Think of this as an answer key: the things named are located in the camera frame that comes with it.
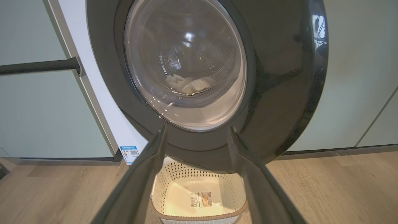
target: floor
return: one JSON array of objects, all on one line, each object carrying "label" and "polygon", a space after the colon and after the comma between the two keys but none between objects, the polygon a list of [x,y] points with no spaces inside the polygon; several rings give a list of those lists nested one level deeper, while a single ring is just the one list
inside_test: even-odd
[{"label": "floor", "polygon": [[[398,152],[267,165],[308,223],[397,223]],[[127,170],[122,162],[22,161],[0,181],[0,223],[89,223]]]}]

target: light green cabinet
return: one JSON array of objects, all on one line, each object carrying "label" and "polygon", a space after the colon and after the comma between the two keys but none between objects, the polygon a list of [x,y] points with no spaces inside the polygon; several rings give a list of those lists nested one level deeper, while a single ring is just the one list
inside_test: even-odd
[{"label": "light green cabinet", "polygon": [[113,157],[81,87],[75,70],[0,76],[0,146],[10,157]]},{"label": "light green cabinet", "polygon": [[398,144],[398,93],[388,102],[380,116],[358,144],[361,146]]},{"label": "light green cabinet", "polygon": [[326,81],[289,151],[355,147],[398,85],[398,1],[324,0]]},{"label": "light green cabinet", "polygon": [[42,0],[0,1],[0,65],[64,59]]},{"label": "light green cabinet", "polygon": [[3,148],[0,148],[0,157],[10,157]]}]

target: basket rim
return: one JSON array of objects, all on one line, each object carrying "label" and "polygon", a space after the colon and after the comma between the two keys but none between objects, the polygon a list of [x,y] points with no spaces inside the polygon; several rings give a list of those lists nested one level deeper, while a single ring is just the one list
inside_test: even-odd
[{"label": "basket rim", "polygon": [[150,209],[153,214],[155,214],[157,217],[159,217],[161,219],[167,219],[167,220],[173,220],[173,221],[212,221],[212,220],[218,220],[218,219],[224,219],[224,218],[231,218],[231,217],[235,217],[235,216],[242,214],[247,209],[247,207],[248,207],[248,200],[246,199],[245,203],[239,210],[237,210],[235,212],[227,213],[227,214],[221,214],[221,215],[215,215],[215,216],[201,216],[201,217],[169,216],[169,215],[164,215],[164,214],[158,212],[156,210],[155,206],[153,205],[152,200],[150,200]]}]

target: door porthole glass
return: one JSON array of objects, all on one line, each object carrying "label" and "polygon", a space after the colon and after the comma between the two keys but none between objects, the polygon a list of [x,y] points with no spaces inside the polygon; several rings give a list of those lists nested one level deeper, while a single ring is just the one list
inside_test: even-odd
[{"label": "door porthole glass", "polygon": [[138,0],[125,27],[131,78],[165,120],[203,132],[241,105],[247,62],[239,32],[216,0]]}]

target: plastic basket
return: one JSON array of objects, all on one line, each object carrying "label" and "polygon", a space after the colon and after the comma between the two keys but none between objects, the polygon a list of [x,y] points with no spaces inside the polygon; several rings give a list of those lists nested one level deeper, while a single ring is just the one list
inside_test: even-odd
[{"label": "plastic basket", "polygon": [[168,157],[151,199],[151,212],[164,224],[232,224],[247,208],[238,174],[210,173]]}]

